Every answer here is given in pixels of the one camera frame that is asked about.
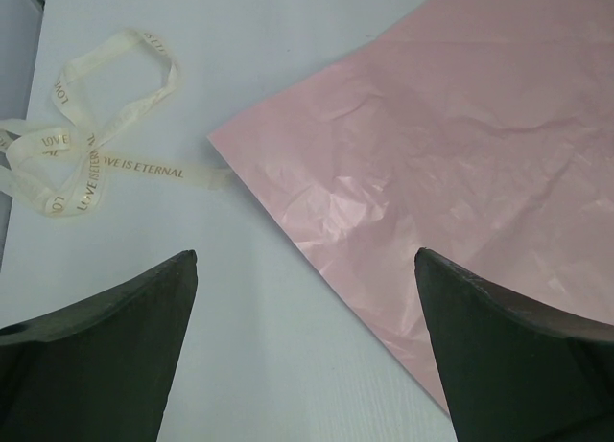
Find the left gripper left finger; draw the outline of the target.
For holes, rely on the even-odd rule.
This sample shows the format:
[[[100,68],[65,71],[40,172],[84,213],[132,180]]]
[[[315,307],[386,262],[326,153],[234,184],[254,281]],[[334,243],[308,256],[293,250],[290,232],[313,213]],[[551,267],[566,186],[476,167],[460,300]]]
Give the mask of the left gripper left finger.
[[[155,441],[198,286],[182,251],[1,330],[4,441]]]

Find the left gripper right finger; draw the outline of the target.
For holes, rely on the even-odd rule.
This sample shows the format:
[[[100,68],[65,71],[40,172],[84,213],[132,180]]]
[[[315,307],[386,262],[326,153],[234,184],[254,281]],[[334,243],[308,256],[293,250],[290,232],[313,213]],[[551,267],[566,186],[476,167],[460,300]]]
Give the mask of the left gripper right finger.
[[[613,328],[431,249],[415,280],[459,441],[610,441]]]

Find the cream printed ribbon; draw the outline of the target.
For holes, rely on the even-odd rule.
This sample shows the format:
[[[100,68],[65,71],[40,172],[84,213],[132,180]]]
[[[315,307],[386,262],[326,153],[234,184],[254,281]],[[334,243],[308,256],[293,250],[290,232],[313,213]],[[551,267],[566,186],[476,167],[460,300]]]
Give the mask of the cream printed ribbon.
[[[79,83],[90,73],[134,47],[143,47],[162,65],[161,86],[127,103],[104,126],[94,119]],[[50,218],[82,215],[95,210],[111,171],[161,177],[215,190],[232,174],[229,168],[174,165],[117,151],[106,145],[172,95],[179,78],[178,64],[157,36],[132,28],[65,63],[54,82],[52,102],[67,120],[65,126],[40,125],[20,119],[1,123],[1,191]]]

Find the pink wrapping paper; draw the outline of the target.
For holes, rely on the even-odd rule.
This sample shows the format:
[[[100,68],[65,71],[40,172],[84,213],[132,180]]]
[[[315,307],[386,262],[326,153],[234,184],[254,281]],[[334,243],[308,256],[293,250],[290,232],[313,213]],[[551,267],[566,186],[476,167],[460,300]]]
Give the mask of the pink wrapping paper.
[[[439,404],[421,247],[613,319],[613,0],[427,0],[210,140]]]

